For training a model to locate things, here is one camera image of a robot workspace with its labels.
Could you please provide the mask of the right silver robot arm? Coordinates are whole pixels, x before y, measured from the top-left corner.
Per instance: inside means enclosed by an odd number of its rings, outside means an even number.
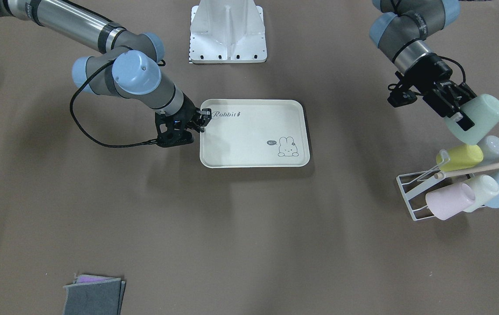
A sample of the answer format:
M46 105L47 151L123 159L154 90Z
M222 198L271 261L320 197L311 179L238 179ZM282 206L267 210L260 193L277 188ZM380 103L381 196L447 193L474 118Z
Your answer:
M164 45L156 34L135 34L117 22L69 0L0 0L0 17L32 21L99 52L74 62L77 91L70 114L79 123L74 102L83 91L139 100L155 113L157 138L139 146L172 147L193 142L191 131L202 133L210 109L197 108L163 71Z

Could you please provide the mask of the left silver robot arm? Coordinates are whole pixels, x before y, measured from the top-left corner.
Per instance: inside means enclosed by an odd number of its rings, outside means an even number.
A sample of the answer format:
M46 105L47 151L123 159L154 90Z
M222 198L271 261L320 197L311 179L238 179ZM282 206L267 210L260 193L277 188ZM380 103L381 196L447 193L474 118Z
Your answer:
M461 10L457 0L374 0L382 15L373 23L372 42L396 66L398 83L390 84L388 103L394 108L414 103L418 96L442 118L463 131L475 123L461 109L476 97L471 88L451 80L450 59L425 43L428 36L454 22Z

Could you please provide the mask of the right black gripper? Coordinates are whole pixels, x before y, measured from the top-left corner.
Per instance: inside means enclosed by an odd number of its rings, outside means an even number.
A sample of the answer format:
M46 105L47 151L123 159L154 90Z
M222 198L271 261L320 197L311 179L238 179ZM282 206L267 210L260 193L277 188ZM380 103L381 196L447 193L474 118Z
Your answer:
M205 127L210 120L212 120L211 109L196 108L189 98L185 98L177 113L171 116L155 114L155 126L158 133L156 144L164 148L188 145L193 142L193 136L188 130L205 132Z

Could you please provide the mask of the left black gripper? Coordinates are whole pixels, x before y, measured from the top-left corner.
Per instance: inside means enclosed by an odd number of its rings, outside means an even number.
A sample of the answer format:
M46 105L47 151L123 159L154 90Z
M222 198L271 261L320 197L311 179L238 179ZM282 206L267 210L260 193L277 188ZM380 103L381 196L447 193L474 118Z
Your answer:
M454 63L461 70L462 82L456 84L451 80L452 68L447 61ZM397 87L416 92L440 117L449 118L458 124L463 131L468 131L475 123L459 106L477 97L477 94L466 83L464 68L453 59L430 53L422 56L406 72L396 72Z

